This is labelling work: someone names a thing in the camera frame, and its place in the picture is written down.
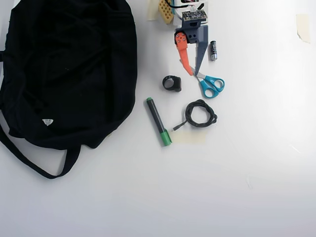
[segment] orange plastic piece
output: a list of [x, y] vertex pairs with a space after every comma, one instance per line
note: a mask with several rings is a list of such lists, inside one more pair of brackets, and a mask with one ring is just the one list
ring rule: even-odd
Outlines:
[[175, 36], [175, 41], [177, 44], [177, 49], [180, 54], [181, 62], [183, 64], [184, 69], [191, 75], [193, 76], [192, 69], [190, 67], [189, 59], [188, 59], [188, 53], [187, 53], [187, 48], [188, 48], [188, 41], [187, 37], [184, 33], [177, 33]]

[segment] backpack strap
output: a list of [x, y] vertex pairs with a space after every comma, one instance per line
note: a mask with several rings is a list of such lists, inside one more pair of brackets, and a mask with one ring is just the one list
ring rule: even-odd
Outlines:
[[56, 179], [58, 177], [62, 177], [65, 174], [67, 174], [71, 168], [74, 166], [76, 163], [81, 146], [73, 148], [73, 149], [68, 149], [67, 150], [67, 155], [66, 155], [66, 161], [65, 165], [63, 168], [63, 171], [59, 175], [51, 175], [47, 173], [45, 170], [39, 168], [37, 165], [32, 163], [29, 159], [27, 159], [20, 151], [19, 149], [10, 141], [10, 139], [7, 137], [5, 134], [3, 128], [0, 125], [0, 141], [24, 164], [26, 164], [28, 167], [32, 168], [35, 170], [37, 173], [41, 174], [42, 176], [46, 177], [47, 179]]

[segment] backpack logo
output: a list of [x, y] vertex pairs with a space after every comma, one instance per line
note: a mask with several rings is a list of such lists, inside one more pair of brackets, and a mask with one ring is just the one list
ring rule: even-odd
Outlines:
[[54, 122], [53, 119], [42, 119], [42, 120], [47, 127], [50, 126]]

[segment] gray plastic part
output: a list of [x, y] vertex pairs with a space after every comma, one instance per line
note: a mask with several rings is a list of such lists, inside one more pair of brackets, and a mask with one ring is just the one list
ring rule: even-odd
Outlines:
[[206, 21], [206, 19], [186, 21], [182, 19], [182, 27], [176, 29], [176, 32], [183, 32], [186, 34], [188, 43], [197, 44], [195, 75], [199, 72], [208, 46], [208, 26], [201, 26], [202, 21]]

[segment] blue scissors handle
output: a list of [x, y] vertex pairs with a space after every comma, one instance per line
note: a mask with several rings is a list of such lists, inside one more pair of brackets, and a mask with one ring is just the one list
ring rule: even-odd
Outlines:
[[[202, 81], [200, 82], [200, 84], [201, 84], [201, 87], [202, 87], [202, 91], [203, 91], [203, 93], [204, 93], [204, 96], [205, 96], [206, 98], [212, 99], [212, 98], [215, 98], [216, 96], [219, 95], [219, 92], [218, 92], [216, 89], [214, 89], [213, 87], [209, 86], [206, 81], [202, 80]], [[207, 92], [208, 90], [210, 90], [210, 91], [212, 92], [212, 96], [208, 96], [208, 95], [206, 94], [206, 92]]]
[[[204, 80], [207, 81], [208, 83], [210, 83], [213, 87], [215, 87], [215, 89], [218, 92], [222, 92], [224, 90], [224, 88], [225, 88], [225, 82], [224, 82], [223, 79], [206, 76]], [[217, 81], [219, 81], [222, 84], [220, 87], [215, 85], [215, 83]]]

